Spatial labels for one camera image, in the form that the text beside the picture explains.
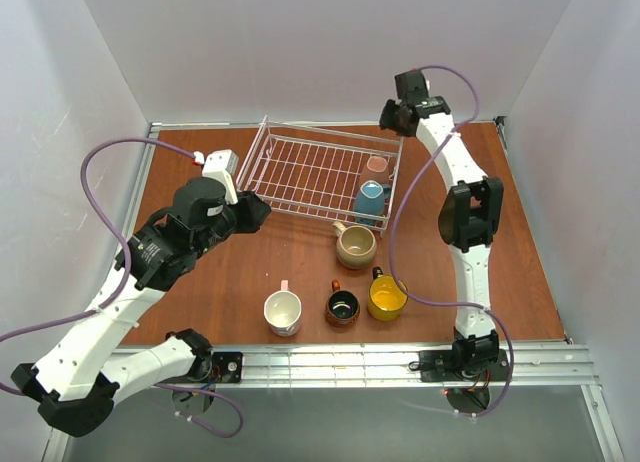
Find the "pink floral mug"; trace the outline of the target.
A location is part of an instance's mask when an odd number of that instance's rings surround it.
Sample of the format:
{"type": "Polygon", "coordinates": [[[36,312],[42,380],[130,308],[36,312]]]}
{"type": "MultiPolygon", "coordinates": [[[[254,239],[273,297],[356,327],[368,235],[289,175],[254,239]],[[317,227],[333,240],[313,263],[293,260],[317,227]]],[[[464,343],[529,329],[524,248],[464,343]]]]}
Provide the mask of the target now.
{"type": "Polygon", "coordinates": [[[361,170],[359,185],[362,186],[368,181],[375,181],[380,185],[385,185],[389,183],[389,180],[390,174],[387,159],[378,155],[371,155],[361,170]]]}

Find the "blue floral mug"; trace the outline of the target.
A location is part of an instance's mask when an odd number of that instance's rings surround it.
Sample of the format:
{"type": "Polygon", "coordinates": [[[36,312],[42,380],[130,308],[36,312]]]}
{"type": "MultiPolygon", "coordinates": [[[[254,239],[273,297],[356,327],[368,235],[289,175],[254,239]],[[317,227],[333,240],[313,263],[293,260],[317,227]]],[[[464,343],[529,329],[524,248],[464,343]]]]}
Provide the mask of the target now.
{"type": "Polygon", "coordinates": [[[355,198],[353,210],[356,214],[381,217],[387,198],[391,195],[389,184],[380,184],[374,180],[364,182],[355,198]]]}

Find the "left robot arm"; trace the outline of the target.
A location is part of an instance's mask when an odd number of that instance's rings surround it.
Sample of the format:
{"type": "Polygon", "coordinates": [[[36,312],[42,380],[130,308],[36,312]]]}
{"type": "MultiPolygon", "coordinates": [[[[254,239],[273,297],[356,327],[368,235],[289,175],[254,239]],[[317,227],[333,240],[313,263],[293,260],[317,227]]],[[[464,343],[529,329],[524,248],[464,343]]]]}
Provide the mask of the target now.
{"type": "Polygon", "coordinates": [[[126,398],[166,380],[206,383],[216,369],[209,341],[193,329],[117,363],[111,360],[138,319],[196,262],[233,234],[257,232],[271,212],[252,191],[226,200],[225,186],[196,177],[155,211],[115,259],[101,292],[74,318],[63,339],[11,379],[51,427],[82,437],[99,427],[126,398]]]}

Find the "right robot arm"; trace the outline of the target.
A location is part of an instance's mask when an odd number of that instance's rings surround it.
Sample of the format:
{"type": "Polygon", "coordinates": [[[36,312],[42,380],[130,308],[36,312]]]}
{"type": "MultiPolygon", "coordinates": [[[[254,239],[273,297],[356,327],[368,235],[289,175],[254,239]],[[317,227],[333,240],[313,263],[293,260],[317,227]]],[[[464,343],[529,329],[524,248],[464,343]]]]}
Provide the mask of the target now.
{"type": "Polygon", "coordinates": [[[448,354],[424,365],[438,373],[473,377],[499,359],[499,335],[491,309],[489,258],[504,186],[475,162],[462,140],[448,103],[430,93],[422,68],[394,76],[396,98],[385,103],[379,125],[415,137],[427,149],[447,191],[438,231],[449,247],[456,282],[454,342],[448,354]]]}

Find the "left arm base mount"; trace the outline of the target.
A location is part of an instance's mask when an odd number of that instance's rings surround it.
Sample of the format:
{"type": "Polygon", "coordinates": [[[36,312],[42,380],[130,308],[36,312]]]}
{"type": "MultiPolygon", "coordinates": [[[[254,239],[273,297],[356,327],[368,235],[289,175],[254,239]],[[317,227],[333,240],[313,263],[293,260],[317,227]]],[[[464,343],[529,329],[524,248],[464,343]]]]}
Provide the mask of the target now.
{"type": "MultiPolygon", "coordinates": [[[[242,379],[243,359],[242,352],[214,352],[195,375],[178,378],[176,383],[189,382],[200,389],[211,391],[215,391],[219,384],[238,384],[242,379]]],[[[173,391],[172,402],[177,411],[198,415],[205,413],[214,404],[214,398],[195,392],[173,391]]]]}

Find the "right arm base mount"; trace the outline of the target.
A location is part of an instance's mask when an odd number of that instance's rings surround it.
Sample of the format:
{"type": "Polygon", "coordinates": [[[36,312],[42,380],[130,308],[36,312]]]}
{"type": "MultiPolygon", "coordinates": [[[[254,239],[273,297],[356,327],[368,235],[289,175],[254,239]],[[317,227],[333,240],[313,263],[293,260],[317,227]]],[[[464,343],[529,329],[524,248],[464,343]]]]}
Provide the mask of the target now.
{"type": "Polygon", "coordinates": [[[505,382],[511,368],[504,350],[487,368],[461,369],[454,365],[450,350],[424,350],[408,369],[420,374],[424,383],[445,385],[444,395],[454,410],[472,414],[487,410],[491,404],[490,383],[505,382]]]}

